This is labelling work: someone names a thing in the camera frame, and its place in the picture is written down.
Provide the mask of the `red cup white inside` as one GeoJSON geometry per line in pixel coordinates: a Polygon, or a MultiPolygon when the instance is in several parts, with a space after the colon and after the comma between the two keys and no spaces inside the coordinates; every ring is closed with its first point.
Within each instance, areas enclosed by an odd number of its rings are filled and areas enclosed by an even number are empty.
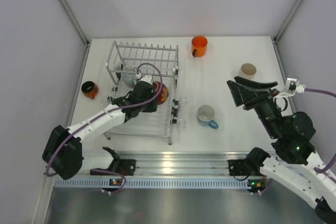
{"type": "Polygon", "coordinates": [[[155,93],[158,93],[159,95],[156,97],[156,103],[157,105],[162,105],[168,100],[169,97],[169,90],[165,84],[159,81],[153,82],[153,88],[155,93]]]}

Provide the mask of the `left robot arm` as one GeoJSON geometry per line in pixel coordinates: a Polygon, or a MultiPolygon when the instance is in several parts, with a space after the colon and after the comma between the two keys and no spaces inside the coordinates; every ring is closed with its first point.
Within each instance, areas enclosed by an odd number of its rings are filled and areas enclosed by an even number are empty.
{"type": "Polygon", "coordinates": [[[113,127],[127,123],[140,113],[157,110],[153,82],[149,76],[141,78],[127,95],[114,99],[96,115],[69,127],[55,127],[49,137],[42,159],[47,164],[45,174],[53,169],[62,179],[78,173],[103,169],[115,174],[120,167],[116,154],[109,147],[90,149],[90,144],[113,127]]]}

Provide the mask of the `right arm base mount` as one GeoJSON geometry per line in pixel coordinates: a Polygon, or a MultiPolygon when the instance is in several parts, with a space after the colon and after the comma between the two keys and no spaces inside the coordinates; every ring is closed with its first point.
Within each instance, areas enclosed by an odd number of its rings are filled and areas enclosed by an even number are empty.
{"type": "Polygon", "coordinates": [[[260,168],[263,162],[271,158],[270,154],[261,148],[253,148],[243,159],[230,159],[228,161],[229,174],[232,177],[243,176],[245,179],[249,176],[261,176],[260,168]]]}

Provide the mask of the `grey-green ceramic mug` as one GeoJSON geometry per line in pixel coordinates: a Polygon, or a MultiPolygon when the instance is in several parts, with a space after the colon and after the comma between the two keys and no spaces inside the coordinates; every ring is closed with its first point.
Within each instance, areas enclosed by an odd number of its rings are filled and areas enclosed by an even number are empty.
{"type": "Polygon", "coordinates": [[[122,74],[122,80],[129,88],[134,88],[138,82],[136,68],[128,68],[125,73],[122,74]]]}

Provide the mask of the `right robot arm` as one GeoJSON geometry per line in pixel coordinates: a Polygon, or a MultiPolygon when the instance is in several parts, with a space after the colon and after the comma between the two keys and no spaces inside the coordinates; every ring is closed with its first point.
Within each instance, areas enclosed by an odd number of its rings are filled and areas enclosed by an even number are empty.
{"type": "Polygon", "coordinates": [[[242,168],[251,175],[264,175],[303,199],[324,223],[335,223],[335,174],[332,159],[325,164],[311,139],[316,133],[308,114],[296,112],[283,116],[277,98],[304,93],[299,80],[288,78],[285,88],[277,90],[277,82],[260,83],[236,76],[227,85],[236,106],[254,110],[266,132],[275,142],[276,156],[261,148],[253,148],[242,160],[242,168]]]}

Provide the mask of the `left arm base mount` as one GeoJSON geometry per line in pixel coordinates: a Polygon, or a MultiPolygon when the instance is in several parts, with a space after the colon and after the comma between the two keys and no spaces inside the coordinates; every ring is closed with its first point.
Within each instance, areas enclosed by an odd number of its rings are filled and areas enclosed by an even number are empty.
{"type": "Polygon", "coordinates": [[[135,159],[122,159],[120,156],[109,147],[103,147],[103,150],[108,152],[112,157],[113,161],[107,169],[101,169],[103,172],[90,171],[91,176],[107,175],[106,171],[119,173],[123,176],[133,176],[136,170],[136,160],[135,159]]]}

